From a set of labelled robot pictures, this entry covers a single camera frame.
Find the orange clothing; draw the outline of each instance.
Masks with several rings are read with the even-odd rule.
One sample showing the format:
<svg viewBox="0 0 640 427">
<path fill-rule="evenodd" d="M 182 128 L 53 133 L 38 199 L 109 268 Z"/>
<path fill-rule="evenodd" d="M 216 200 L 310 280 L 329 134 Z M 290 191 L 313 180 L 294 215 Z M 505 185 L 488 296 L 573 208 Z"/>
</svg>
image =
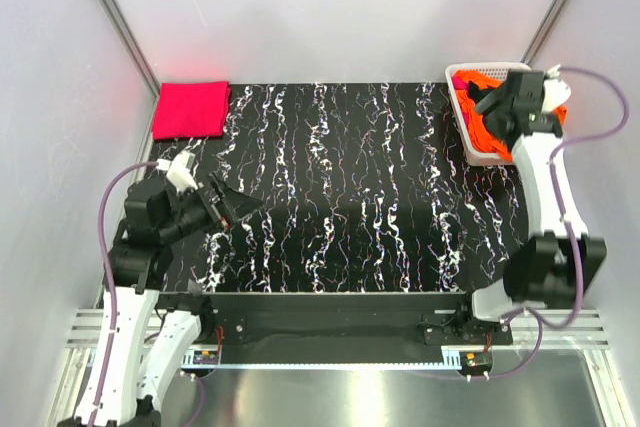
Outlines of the orange clothing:
<svg viewBox="0 0 640 427">
<path fill-rule="evenodd" d="M 480 87 L 481 90 L 489 87 L 495 88 L 502 84 L 501 80 L 492 79 L 475 70 L 459 70 L 455 75 L 467 84 L 473 82 Z M 469 118 L 467 131 L 469 132 L 469 138 L 471 139 L 473 147 L 479 152 L 497 153 L 504 160 L 513 162 L 513 157 L 507 150 L 504 142 L 496 139 L 487 131 L 487 128 L 482 122 L 482 115 L 476 113 L 476 103 L 469 98 L 469 93 L 466 90 L 456 90 L 456 96 L 460 103 L 460 109 Z M 567 108 L 561 105 L 556 108 L 553 113 L 558 116 L 560 123 L 563 124 L 567 115 Z"/>
</svg>

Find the white panel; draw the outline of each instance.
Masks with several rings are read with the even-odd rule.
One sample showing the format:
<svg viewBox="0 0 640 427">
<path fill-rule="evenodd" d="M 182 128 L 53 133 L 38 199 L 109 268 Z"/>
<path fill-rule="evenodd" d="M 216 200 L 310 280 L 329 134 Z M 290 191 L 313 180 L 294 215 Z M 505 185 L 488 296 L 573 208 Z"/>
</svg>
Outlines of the white panel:
<svg viewBox="0 0 640 427">
<path fill-rule="evenodd" d="M 629 97 L 631 117 L 620 135 L 566 154 L 574 198 L 591 235 L 607 242 L 605 265 L 587 299 L 598 308 L 627 397 L 640 419 L 640 52 L 638 0 L 571 0 L 537 62 L 590 68 L 615 79 Z M 613 126 L 620 107 L 604 87 L 565 76 L 572 89 L 569 136 Z"/>
<path fill-rule="evenodd" d="M 39 426 L 76 309 L 98 291 L 100 197 L 135 160 L 152 99 L 97 0 L 0 12 L 0 424 Z"/>
<path fill-rule="evenodd" d="M 118 0 L 163 81 L 444 79 L 519 60 L 552 0 Z"/>
</svg>

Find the folded red cloth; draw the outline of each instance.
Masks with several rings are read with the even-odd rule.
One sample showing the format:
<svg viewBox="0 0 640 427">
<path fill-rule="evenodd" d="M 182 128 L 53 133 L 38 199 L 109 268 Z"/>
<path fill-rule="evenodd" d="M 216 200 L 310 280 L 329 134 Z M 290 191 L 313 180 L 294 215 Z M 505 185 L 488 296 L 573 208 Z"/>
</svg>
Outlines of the folded red cloth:
<svg viewBox="0 0 640 427">
<path fill-rule="evenodd" d="M 229 82 L 162 84 L 153 139 L 221 136 L 230 93 Z"/>
</svg>

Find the plastic laundry basket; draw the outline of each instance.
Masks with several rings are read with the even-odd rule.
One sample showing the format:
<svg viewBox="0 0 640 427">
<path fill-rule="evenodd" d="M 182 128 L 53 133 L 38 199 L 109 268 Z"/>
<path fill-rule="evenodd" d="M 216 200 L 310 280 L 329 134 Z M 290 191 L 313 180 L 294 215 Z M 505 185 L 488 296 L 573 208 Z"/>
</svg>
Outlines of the plastic laundry basket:
<svg viewBox="0 0 640 427">
<path fill-rule="evenodd" d="M 482 74 L 493 77 L 494 79 L 504 80 L 507 78 L 507 72 L 510 70 L 531 70 L 526 64 L 519 62 L 474 62 L 468 64 L 454 64 L 447 67 L 445 70 L 445 76 L 447 78 L 447 84 L 449 85 L 449 97 L 451 97 L 451 105 L 453 105 L 453 113 L 455 114 L 456 122 L 458 123 L 458 130 L 462 136 L 462 145 L 464 147 L 464 153 L 467 157 L 467 162 L 470 165 L 508 165 L 511 162 L 507 162 L 498 154 L 489 154 L 486 152 L 478 152 L 471 143 L 469 138 L 469 132 L 467 131 L 467 125 L 464 122 L 462 110 L 460 109 L 460 103 L 456 96 L 456 91 L 453 88 L 452 77 L 459 70 L 475 70 Z"/>
</svg>

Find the marbled tabletop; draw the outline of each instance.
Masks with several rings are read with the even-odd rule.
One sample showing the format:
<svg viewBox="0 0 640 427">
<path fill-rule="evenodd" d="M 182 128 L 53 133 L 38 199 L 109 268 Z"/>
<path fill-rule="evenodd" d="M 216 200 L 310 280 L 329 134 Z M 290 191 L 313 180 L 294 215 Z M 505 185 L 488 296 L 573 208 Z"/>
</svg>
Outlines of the marbled tabletop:
<svg viewBox="0 0 640 427">
<path fill-rule="evenodd" d="M 466 163 L 445 84 L 236 85 L 224 137 L 151 158 L 184 148 L 266 208 L 176 245 L 169 291 L 469 291 L 527 234 L 516 170 Z"/>
</svg>

